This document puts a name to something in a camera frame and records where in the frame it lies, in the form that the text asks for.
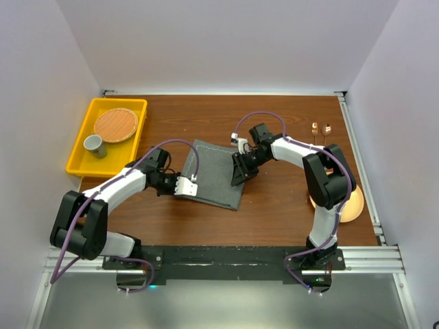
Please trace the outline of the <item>grey cloth napkin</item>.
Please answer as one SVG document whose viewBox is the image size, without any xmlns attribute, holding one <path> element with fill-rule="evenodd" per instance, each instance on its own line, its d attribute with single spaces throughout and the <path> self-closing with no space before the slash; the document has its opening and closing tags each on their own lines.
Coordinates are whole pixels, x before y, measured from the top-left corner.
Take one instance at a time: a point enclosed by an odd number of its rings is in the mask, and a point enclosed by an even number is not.
<svg viewBox="0 0 439 329">
<path fill-rule="evenodd" d="M 232 186 L 233 159 L 236 149 L 194 140 L 193 146 L 198 155 L 189 152 L 182 174 L 189 177 L 195 170 L 196 158 L 200 159 L 196 184 L 197 193 L 194 196 L 184 196 L 190 199 L 221 208 L 237 210 L 241 201 L 243 184 Z"/>
</svg>

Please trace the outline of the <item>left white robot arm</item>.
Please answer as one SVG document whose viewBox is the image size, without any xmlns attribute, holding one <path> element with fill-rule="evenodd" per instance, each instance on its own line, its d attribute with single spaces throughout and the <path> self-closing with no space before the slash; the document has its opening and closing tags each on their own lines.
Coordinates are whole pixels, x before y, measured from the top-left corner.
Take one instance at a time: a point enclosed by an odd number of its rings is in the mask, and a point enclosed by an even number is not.
<svg viewBox="0 0 439 329">
<path fill-rule="evenodd" d="M 142 261 L 140 240 L 108 231 L 108 216 L 129 197 L 147 188 L 154 188 L 158 196 L 173 195 L 181 173 L 165 168 L 169 158 L 168 151 L 158 148 L 139 164 L 128 163 L 96 188 L 65 193 L 49 237 L 51 245 L 62 248 L 73 219 L 81 210 L 85 222 L 74 225 L 66 250 L 87 260 L 116 256 L 125 268 L 138 267 Z"/>
</svg>

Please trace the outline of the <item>yellow plastic tray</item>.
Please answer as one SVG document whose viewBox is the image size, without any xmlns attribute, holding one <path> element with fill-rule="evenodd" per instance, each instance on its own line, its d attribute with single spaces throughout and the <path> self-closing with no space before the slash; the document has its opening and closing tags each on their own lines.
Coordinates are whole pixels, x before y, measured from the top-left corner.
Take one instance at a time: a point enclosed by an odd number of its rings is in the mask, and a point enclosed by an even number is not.
<svg viewBox="0 0 439 329">
<path fill-rule="evenodd" d="M 147 117 L 144 99 L 95 98 L 91 101 L 66 165 L 66 172 L 79 177 L 109 178 L 137 157 Z M 97 158 L 84 141 L 97 135 L 106 156 Z"/>
</svg>

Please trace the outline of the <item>orange woven coaster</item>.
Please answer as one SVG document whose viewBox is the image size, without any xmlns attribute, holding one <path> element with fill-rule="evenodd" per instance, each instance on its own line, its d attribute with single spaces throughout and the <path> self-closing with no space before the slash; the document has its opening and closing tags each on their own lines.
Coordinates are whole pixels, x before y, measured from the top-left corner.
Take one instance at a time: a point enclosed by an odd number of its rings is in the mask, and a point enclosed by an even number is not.
<svg viewBox="0 0 439 329">
<path fill-rule="evenodd" d="M 106 143 L 128 140 L 138 128 L 137 115 L 127 108 L 113 108 L 103 113 L 94 124 L 94 133 Z"/>
</svg>

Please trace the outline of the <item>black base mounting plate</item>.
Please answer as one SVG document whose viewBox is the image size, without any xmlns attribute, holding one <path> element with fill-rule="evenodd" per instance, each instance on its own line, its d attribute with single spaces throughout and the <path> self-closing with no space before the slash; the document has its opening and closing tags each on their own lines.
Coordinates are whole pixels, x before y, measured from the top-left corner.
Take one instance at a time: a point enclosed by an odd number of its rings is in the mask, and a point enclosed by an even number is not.
<svg viewBox="0 0 439 329">
<path fill-rule="evenodd" d="M 303 281 L 318 291 L 328 291 L 333 272 L 346 268 L 343 251 L 304 255 L 304 250 L 296 246 L 144 245 L 137 257 L 148 265 L 105 257 L 102 267 L 117 271 L 119 287 L 140 288 L 147 281 L 158 286 L 172 280 Z"/>
</svg>

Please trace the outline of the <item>grey ceramic cup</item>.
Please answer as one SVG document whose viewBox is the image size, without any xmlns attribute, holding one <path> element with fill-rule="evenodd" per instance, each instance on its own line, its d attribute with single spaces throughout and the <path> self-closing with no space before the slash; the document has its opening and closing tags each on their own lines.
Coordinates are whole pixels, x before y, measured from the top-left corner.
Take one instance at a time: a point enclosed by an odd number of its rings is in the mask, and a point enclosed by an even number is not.
<svg viewBox="0 0 439 329">
<path fill-rule="evenodd" d="M 102 159 L 107 156 L 105 144 L 101 136 L 92 134 L 85 138 L 83 142 L 85 150 L 87 150 L 94 157 Z"/>
</svg>

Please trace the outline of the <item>rose gold spoon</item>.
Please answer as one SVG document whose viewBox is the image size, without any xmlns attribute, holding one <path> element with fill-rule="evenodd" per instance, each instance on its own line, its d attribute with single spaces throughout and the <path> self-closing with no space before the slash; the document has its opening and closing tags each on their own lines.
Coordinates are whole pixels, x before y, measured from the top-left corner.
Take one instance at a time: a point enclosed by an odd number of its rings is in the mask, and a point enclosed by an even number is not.
<svg viewBox="0 0 439 329">
<path fill-rule="evenodd" d="M 323 125 L 321 129 L 322 135 L 323 135 L 323 145 L 325 146 L 327 144 L 328 136 L 332 133 L 332 126 L 330 123 L 326 123 Z"/>
</svg>

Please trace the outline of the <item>golden round plate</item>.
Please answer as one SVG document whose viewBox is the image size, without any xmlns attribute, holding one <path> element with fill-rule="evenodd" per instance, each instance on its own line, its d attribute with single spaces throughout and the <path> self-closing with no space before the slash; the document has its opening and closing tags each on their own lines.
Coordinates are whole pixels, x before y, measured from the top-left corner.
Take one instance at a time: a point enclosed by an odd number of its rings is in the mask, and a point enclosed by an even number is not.
<svg viewBox="0 0 439 329">
<path fill-rule="evenodd" d="M 364 195 L 359 186 L 351 192 L 349 200 L 344 204 L 342 215 L 339 219 L 340 223 L 347 223 L 355 220 L 360 216 L 364 209 Z"/>
</svg>

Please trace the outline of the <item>aluminium frame rail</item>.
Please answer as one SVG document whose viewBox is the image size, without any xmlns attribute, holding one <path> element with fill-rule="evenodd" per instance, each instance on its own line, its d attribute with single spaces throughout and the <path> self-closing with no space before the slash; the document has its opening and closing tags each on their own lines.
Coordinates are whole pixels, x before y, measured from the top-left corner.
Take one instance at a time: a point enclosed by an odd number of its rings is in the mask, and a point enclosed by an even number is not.
<svg viewBox="0 0 439 329">
<path fill-rule="evenodd" d="M 148 95 L 139 149 L 170 139 L 229 145 L 258 123 L 309 142 L 311 124 L 330 123 L 330 141 L 357 166 L 336 95 Z M 312 205 L 296 167 L 271 162 L 244 187 L 239 210 L 144 192 L 110 216 L 112 230 L 150 245 L 303 245 Z M 413 328 L 405 269 L 397 247 L 379 246 L 371 208 L 343 226 L 346 268 L 322 295 L 280 281 L 172 280 L 138 293 L 116 286 L 117 272 L 80 261 L 61 279 L 43 279 L 29 328 Z"/>
</svg>

